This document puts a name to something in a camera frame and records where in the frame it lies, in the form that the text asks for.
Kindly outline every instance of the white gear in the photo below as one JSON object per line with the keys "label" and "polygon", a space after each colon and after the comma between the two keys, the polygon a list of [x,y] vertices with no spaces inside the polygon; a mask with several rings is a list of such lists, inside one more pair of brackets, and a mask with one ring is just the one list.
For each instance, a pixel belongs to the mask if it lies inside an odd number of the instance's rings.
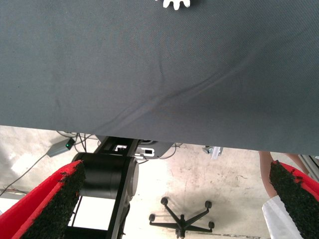
{"label": "white gear", "polygon": [[164,0],[163,7],[167,8],[171,1],[174,3],[174,9],[175,10],[179,9],[179,4],[180,4],[181,1],[184,3],[185,7],[189,7],[190,6],[190,0]]}

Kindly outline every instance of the dark gray fabric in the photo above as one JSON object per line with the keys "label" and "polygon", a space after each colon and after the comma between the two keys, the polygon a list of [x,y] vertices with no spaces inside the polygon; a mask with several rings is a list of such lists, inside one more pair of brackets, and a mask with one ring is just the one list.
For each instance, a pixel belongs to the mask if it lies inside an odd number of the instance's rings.
{"label": "dark gray fabric", "polygon": [[0,124],[318,154],[317,0],[2,0]]}

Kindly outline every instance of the floor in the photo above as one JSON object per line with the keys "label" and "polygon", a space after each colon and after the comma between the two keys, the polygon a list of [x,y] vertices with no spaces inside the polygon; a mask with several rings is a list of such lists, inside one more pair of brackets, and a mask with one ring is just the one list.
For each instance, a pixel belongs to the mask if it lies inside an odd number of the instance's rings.
{"label": "floor", "polygon": [[[20,176],[51,144],[64,139],[55,131],[9,126],[0,126],[0,135],[0,187]],[[98,140],[90,139],[87,144],[89,151],[94,151]],[[186,238],[270,237],[261,210],[268,196],[260,177],[258,152],[225,148],[222,155],[214,160],[201,148],[200,145],[183,144],[169,159],[150,160],[140,165],[138,189],[131,201],[126,236],[123,238],[176,238],[174,230],[149,225],[151,213],[157,216],[155,222],[172,222],[160,204],[163,196],[168,197],[171,209],[177,215],[185,214],[186,219],[203,211],[206,200],[213,203],[210,213],[195,223],[195,226],[208,228],[209,221],[215,222],[213,235],[187,233]],[[13,188],[31,190],[70,162],[75,154],[73,148],[53,158],[46,156]],[[296,167],[283,154],[273,153],[273,157]],[[99,218],[99,222],[103,220],[101,215],[92,214],[90,220],[94,218]]]}

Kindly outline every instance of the white cloth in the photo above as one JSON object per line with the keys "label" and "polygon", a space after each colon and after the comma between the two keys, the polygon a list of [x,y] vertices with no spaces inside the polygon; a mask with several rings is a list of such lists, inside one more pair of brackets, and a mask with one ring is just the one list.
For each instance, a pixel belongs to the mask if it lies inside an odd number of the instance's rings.
{"label": "white cloth", "polygon": [[265,202],[262,209],[271,239],[303,239],[279,196]]}

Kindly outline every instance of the power adapter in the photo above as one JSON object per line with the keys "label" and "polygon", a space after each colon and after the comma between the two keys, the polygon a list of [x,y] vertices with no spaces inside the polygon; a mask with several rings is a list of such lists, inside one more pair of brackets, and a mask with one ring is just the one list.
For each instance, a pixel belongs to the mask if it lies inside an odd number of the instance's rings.
{"label": "power adapter", "polygon": [[64,153],[72,148],[74,145],[75,141],[72,138],[65,139],[61,142],[55,143],[54,145],[51,146],[49,151],[47,152],[47,155],[49,157],[56,156],[58,154]]}

